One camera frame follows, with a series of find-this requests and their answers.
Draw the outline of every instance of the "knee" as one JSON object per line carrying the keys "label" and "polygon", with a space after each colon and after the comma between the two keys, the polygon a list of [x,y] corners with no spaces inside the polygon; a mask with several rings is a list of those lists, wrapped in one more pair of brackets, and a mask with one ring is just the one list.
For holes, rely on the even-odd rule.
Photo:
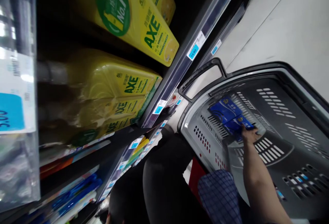
{"label": "knee", "polygon": [[149,178],[159,178],[165,174],[163,164],[155,156],[149,157],[144,165],[143,180],[145,176]]}

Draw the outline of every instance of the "basket handle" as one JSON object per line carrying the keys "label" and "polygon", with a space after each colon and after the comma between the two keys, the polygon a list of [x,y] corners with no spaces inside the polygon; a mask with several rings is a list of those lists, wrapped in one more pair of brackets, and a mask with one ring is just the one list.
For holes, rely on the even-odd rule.
{"label": "basket handle", "polygon": [[207,63],[205,63],[203,66],[201,66],[199,69],[197,69],[190,77],[187,79],[183,85],[178,89],[178,93],[188,102],[192,103],[192,99],[190,99],[186,95],[186,91],[189,89],[189,86],[203,73],[205,73],[210,68],[218,66],[220,72],[222,73],[221,78],[227,78],[227,74],[225,71],[225,68],[222,64],[222,61],[219,58],[213,58],[209,60]]}

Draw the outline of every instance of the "hand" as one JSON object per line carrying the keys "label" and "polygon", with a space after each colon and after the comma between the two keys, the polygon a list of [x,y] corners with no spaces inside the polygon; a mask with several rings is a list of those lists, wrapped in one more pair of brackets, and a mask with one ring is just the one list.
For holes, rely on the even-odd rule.
{"label": "hand", "polygon": [[258,140],[258,138],[261,136],[260,134],[256,134],[258,132],[257,127],[255,126],[252,130],[247,130],[244,124],[241,125],[242,127],[242,139],[244,143],[251,143],[253,144]]}

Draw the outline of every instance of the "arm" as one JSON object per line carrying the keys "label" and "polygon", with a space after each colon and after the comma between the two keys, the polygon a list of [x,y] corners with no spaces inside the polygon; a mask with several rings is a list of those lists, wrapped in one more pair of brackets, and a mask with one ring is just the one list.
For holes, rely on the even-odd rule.
{"label": "arm", "polygon": [[257,131],[257,128],[246,130],[242,126],[243,180],[250,207],[265,223],[292,223],[279,201],[271,176],[253,144],[260,136],[256,134]]}

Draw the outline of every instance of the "green label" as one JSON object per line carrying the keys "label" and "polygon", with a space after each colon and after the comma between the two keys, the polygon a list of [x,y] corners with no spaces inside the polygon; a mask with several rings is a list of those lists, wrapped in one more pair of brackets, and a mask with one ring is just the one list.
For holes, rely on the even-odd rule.
{"label": "green label", "polygon": [[124,90],[124,92],[132,94],[137,82],[138,82],[138,78],[133,78],[130,76],[128,85],[126,86],[126,89]]}
{"label": "green label", "polygon": [[123,36],[130,26],[128,0],[96,0],[105,27],[115,36]]}
{"label": "green label", "polygon": [[75,147],[82,147],[96,139],[98,131],[95,129],[79,132],[71,139],[71,144]]}
{"label": "green label", "polygon": [[107,128],[106,133],[111,133],[111,132],[116,131],[118,124],[119,124],[119,121],[110,123],[109,126],[108,126],[108,128]]}
{"label": "green label", "polygon": [[146,36],[144,38],[144,41],[151,49],[152,49],[152,44],[155,41],[155,37],[158,34],[159,28],[160,28],[160,23],[158,23],[155,20],[155,16],[153,15],[151,18],[151,22],[148,25],[148,31],[146,32]]}
{"label": "green label", "polygon": [[124,113],[125,108],[127,107],[127,104],[128,104],[128,102],[118,103],[117,109],[115,111],[115,115]]}

